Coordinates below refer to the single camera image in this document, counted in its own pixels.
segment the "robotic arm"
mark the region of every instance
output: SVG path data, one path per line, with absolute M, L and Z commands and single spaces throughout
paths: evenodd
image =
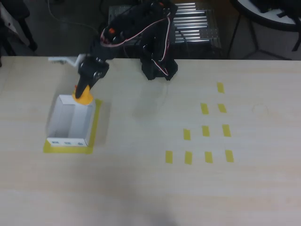
M 142 71 L 149 80 L 165 77 L 170 80 L 178 65 L 168 53 L 169 33 L 177 6 L 169 0 L 146 0 L 138 6 L 117 16 L 110 25 L 96 37 L 90 47 L 89 56 L 79 64 L 80 79 L 75 98 L 81 98 L 85 89 L 91 89 L 103 78 L 111 60 L 127 41 L 143 33 L 140 42 Z

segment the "table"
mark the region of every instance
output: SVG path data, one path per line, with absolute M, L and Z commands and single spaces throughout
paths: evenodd
M 280 60 L 291 60 L 290 58 L 286 58 L 268 51 L 265 51 L 260 48 L 254 26 L 252 22 L 261 24 L 262 26 L 281 30 L 281 31 L 287 31 L 287 32 L 298 32 L 298 28 L 295 24 L 295 22 L 290 19 L 288 16 L 284 16 L 282 18 L 278 17 L 278 14 L 282 13 L 280 9 L 275 9 L 267 13 L 261 13 L 256 6 L 253 5 L 253 3 L 250 0 L 230 0 L 231 4 L 235 9 L 239 12 L 239 16 L 236 22 L 236 26 L 232 35 L 232 39 L 230 42 L 230 46 L 228 49 L 227 56 L 229 58 L 230 52 L 234 43 L 234 39 L 236 36 L 236 32 L 240 23 L 241 15 L 244 15 L 246 18 L 248 18 L 248 26 L 251 33 L 252 41 L 255 46 L 255 51 L 246 55 L 242 59 L 248 59 L 250 56 L 254 55 L 257 52 L 264 53 L 266 55 L 275 57 Z
M 3 57 L 1 226 L 300 222 L 301 62 L 177 60 L 171 81 L 148 81 L 139 60 L 109 63 L 92 89 L 103 101 L 94 152 L 46 154 L 53 100 L 72 92 L 77 70 L 46 57 Z M 184 162 L 186 151 L 192 164 Z

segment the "white box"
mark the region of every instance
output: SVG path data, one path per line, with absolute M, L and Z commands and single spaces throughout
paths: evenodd
M 48 128 L 51 146 L 88 146 L 95 108 L 95 100 L 81 105 L 71 95 L 59 95 Z

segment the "yellow object in gripper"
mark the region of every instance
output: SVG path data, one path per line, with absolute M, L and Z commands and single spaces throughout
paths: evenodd
M 83 94 L 80 96 L 80 98 L 75 97 L 75 90 L 72 93 L 72 97 L 77 103 L 79 103 L 81 105 L 89 105 L 93 101 L 93 96 L 90 93 L 89 85 L 87 85 L 87 87 L 85 88 L 85 90 L 84 90 Z

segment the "yellow tape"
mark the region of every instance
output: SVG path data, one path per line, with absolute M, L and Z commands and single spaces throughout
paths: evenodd
M 52 147 L 51 144 L 46 140 L 45 144 L 44 144 L 44 148 L 43 148 L 44 153 L 92 154 L 94 142 L 95 142 L 98 118 L 99 118 L 99 111 L 100 111 L 100 106 L 102 104 L 102 101 L 99 99 L 96 99 L 95 103 L 96 103 L 96 108 L 95 108 L 95 114 L 94 114 L 94 119 L 93 119 L 93 123 L 92 123 L 91 135 L 90 135 L 90 141 L 89 141 L 88 147 Z
M 192 164 L 192 152 L 185 152 L 185 164 Z
M 225 93 L 225 90 L 224 90 L 224 84 L 222 82 L 218 82 L 217 83 L 217 91 L 219 93 Z
M 166 151 L 165 152 L 165 162 L 166 163 L 173 163 L 173 152 L 172 151 Z
M 190 140 L 190 130 L 184 129 L 184 140 Z
M 203 114 L 209 114 L 207 104 L 201 103 L 201 109 Z
M 223 125 L 222 130 L 224 132 L 225 137 L 231 137 L 230 127 L 229 125 Z
M 213 163 L 213 158 L 212 158 L 211 152 L 205 152 L 205 162 Z
M 225 150 L 227 162 L 234 162 L 233 153 L 231 150 Z
M 223 104 L 217 104 L 221 113 L 227 113 L 226 107 Z
M 205 136 L 205 137 L 210 136 L 209 126 L 202 126 L 202 130 L 203 130 L 203 136 Z

